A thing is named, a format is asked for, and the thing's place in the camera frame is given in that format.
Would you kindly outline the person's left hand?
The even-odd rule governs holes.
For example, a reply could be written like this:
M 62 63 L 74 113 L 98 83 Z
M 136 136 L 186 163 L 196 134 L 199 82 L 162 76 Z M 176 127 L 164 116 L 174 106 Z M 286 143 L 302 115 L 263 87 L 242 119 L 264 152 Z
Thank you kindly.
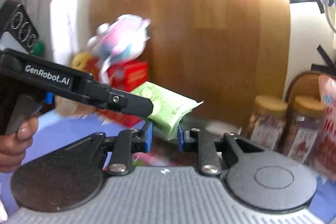
M 21 166 L 26 150 L 33 144 L 33 136 L 38 130 L 38 118 L 31 117 L 21 124 L 11 135 L 1 135 L 0 170 L 2 173 L 14 172 Z

